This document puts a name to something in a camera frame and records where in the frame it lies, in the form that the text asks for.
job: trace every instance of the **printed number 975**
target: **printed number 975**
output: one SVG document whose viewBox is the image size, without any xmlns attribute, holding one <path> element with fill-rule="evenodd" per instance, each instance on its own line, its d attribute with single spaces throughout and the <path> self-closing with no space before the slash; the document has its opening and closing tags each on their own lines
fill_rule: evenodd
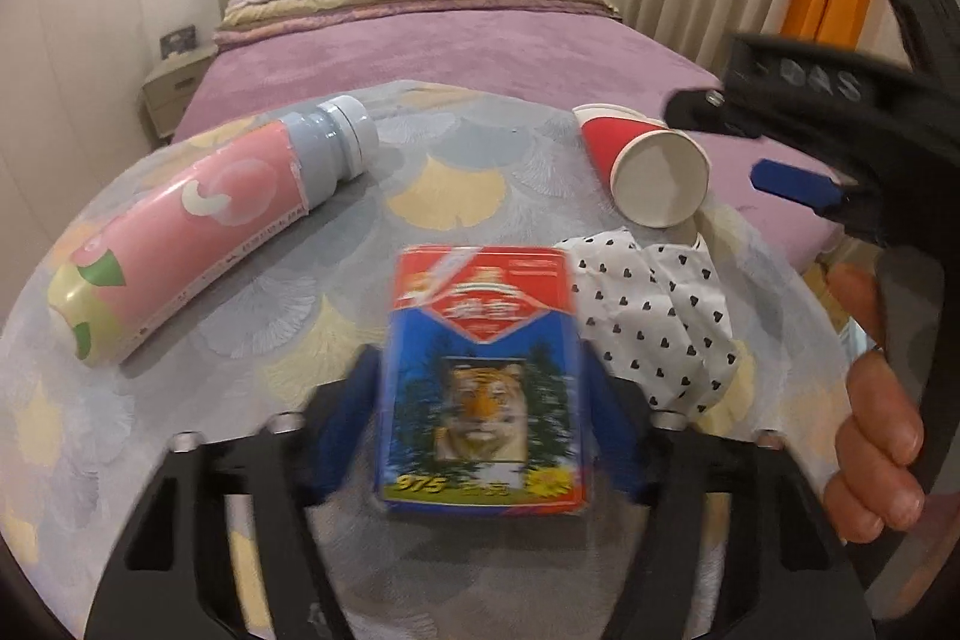
<svg viewBox="0 0 960 640">
<path fill-rule="evenodd" d="M 443 491 L 445 484 L 446 477 L 438 477 L 436 475 L 433 477 L 424 475 L 401 475 L 397 478 L 397 490 L 410 491 L 411 493 L 424 491 L 424 493 L 427 494 L 439 494 L 440 491 Z"/>
</svg>

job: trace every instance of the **tiger picture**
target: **tiger picture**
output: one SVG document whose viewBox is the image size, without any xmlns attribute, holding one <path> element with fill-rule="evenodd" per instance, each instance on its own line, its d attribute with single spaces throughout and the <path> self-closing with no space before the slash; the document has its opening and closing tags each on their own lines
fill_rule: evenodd
<svg viewBox="0 0 960 640">
<path fill-rule="evenodd" d="M 523 360 L 448 359 L 438 461 L 527 461 Z"/>
</svg>

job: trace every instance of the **nightstand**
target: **nightstand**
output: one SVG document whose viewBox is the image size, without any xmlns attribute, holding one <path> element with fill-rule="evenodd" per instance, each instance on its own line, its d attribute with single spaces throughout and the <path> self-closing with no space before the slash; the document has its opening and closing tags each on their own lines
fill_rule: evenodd
<svg viewBox="0 0 960 640">
<path fill-rule="evenodd" d="M 143 100 L 158 138 L 174 135 L 203 75 L 216 57 L 214 44 L 171 55 L 143 81 Z"/>
</svg>

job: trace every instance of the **bottle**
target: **bottle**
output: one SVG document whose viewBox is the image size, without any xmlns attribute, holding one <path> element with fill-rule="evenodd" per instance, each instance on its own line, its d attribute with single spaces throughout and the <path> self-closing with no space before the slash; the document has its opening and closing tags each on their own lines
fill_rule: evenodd
<svg viewBox="0 0 960 640">
<path fill-rule="evenodd" d="M 259 119 L 117 215 L 55 272 L 56 330 L 90 366 L 121 362 L 249 253 L 368 170 L 379 138 L 356 98 Z"/>
</svg>

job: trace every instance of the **nightstand drawer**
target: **nightstand drawer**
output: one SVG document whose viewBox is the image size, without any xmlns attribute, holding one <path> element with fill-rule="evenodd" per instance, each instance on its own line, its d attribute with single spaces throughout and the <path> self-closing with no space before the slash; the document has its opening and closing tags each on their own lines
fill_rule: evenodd
<svg viewBox="0 0 960 640">
<path fill-rule="evenodd" d="M 194 62 L 185 62 L 173 68 L 170 73 L 162 74 L 143 86 L 143 95 L 151 107 L 165 108 L 167 104 L 186 98 L 200 87 L 203 75 L 213 63 L 213 58 L 203 58 Z"/>
<path fill-rule="evenodd" d="M 184 113 L 186 108 L 190 106 L 192 98 L 193 92 L 189 92 L 188 95 L 168 101 L 160 109 L 147 106 L 147 110 L 150 112 L 150 120 L 154 124 L 154 128 L 157 129 L 158 138 L 166 139 L 174 135 L 176 126 L 179 125 L 179 121 L 184 119 Z"/>
</svg>

